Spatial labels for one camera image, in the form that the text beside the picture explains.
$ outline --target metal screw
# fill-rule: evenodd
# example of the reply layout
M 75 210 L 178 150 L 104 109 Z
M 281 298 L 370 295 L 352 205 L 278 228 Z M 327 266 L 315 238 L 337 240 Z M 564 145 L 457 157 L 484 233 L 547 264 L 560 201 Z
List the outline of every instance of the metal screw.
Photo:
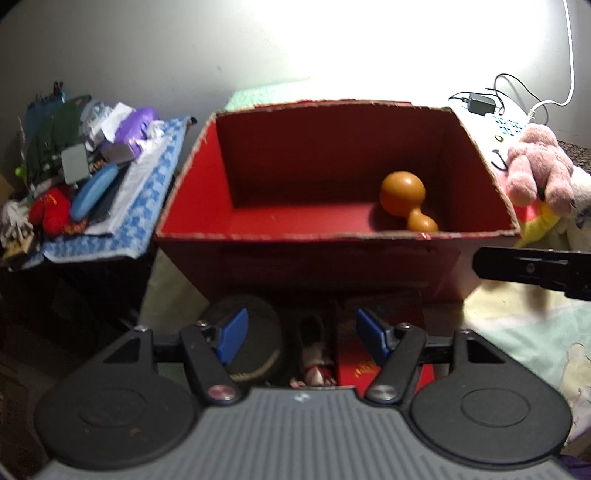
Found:
M 396 389 L 391 385 L 374 385 L 368 390 L 368 396 L 375 401 L 387 402 L 398 395 Z
M 214 385 L 207 389 L 207 396 L 214 400 L 230 401 L 236 397 L 236 390 L 230 385 Z

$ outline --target blue gripper pad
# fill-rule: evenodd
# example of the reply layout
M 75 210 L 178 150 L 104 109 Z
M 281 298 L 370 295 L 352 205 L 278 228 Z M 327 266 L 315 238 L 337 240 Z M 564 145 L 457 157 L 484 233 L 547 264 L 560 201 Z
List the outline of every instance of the blue gripper pad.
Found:
M 215 349 L 217 358 L 222 365 L 231 364 L 248 333 L 248 311 L 240 310 L 234 317 L 220 328 L 219 345 Z
M 363 345 L 374 359 L 377 365 L 382 366 L 390 356 L 386 329 L 389 325 L 383 324 L 365 309 L 357 310 L 355 331 Z

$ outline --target power adapter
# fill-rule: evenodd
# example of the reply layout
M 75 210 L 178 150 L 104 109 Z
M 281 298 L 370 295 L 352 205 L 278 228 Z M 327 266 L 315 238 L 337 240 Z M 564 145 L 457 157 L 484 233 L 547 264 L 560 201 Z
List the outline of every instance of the power adapter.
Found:
M 477 115 L 495 113 L 496 103 L 492 98 L 470 92 L 470 96 L 462 100 L 468 104 L 468 111 L 471 113 L 476 113 Z

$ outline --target grey gripper base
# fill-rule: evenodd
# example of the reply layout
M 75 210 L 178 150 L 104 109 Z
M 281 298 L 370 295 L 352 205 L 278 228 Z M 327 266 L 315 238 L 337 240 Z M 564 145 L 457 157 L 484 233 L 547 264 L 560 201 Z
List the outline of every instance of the grey gripper base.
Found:
M 145 465 L 88 472 L 52 461 L 35 480 L 563 480 L 552 460 L 518 471 L 457 465 L 428 450 L 391 408 L 351 389 L 254 388 L 233 407 L 212 407 L 177 448 Z

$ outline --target pink teddy bear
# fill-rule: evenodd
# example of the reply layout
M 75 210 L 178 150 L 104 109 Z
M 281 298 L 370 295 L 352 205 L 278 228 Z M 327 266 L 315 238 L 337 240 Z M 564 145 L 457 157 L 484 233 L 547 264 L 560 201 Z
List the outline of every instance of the pink teddy bear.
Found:
M 570 185 L 573 162 L 545 125 L 529 124 L 519 142 L 507 152 L 505 193 L 513 205 L 527 207 L 538 196 L 559 216 L 570 216 L 574 194 Z

